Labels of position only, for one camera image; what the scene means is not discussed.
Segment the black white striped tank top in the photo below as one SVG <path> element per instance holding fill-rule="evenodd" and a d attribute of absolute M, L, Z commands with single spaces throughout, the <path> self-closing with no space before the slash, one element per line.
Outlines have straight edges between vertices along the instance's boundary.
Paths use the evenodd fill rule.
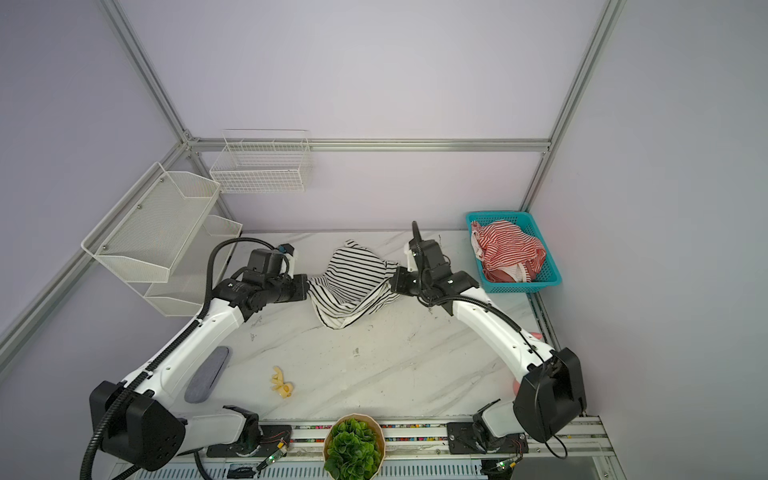
<path fill-rule="evenodd" d="M 325 271 L 309 278 L 309 297 L 321 324 L 343 330 L 396 301 L 399 295 L 390 280 L 399 267 L 347 240 L 333 252 Z"/>

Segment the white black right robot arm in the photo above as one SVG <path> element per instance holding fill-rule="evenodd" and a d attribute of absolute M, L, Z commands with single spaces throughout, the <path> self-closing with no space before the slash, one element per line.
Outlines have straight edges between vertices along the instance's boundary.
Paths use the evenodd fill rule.
<path fill-rule="evenodd" d="M 555 458 L 567 459 L 568 447 L 558 433 L 587 408 L 578 356 L 534 337 L 496 306 L 470 274 L 453 271 L 438 241 L 423 238 L 417 222 L 412 223 L 405 254 L 407 265 L 390 279 L 391 290 L 428 309 L 440 307 L 468 326 L 519 384 L 512 400 L 492 401 L 473 415 L 477 448 L 490 452 L 521 434 L 544 444 Z"/>

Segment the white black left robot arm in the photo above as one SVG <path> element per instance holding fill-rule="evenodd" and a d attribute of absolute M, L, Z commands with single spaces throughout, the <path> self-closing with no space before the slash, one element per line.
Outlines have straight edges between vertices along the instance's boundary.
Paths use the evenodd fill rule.
<path fill-rule="evenodd" d="M 221 342 L 270 304 L 304 301 L 308 278 L 295 271 L 295 248 L 255 239 L 246 266 L 217 281 L 214 266 L 225 240 L 210 253 L 199 312 L 154 357 L 123 380 L 104 381 L 90 394 L 92 437 L 79 476 L 92 476 L 98 452 L 130 463 L 126 479 L 139 470 L 156 471 L 179 454 L 197 454 L 227 445 L 243 457 L 263 444 L 258 414 L 236 405 L 218 413 L 180 416 L 173 412 L 183 387 L 193 382 Z"/>

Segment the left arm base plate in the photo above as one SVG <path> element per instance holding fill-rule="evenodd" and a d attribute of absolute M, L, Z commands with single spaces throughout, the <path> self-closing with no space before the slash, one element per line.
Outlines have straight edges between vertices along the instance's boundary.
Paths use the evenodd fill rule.
<path fill-rule="evenodd" d="M 205 454 L 208 458 L 265 458 L 277 451 L 280 442 L 289 444 L 293 432 L 289 424 L 261 424 L 260 429 L 262 436 L 257 444 L 216 444 L 207 447 Z"/>

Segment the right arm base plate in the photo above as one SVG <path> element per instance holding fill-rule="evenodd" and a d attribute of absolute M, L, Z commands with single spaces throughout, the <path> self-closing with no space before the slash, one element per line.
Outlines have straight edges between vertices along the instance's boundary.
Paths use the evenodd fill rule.
<path fill-rule="evenodd" d="M 446 424 L 448 447 L 452 455 L 459 454 L 527 454 L 529 446 L 523 433 L 505 436 L 493 434 L 479 421 Z"/>

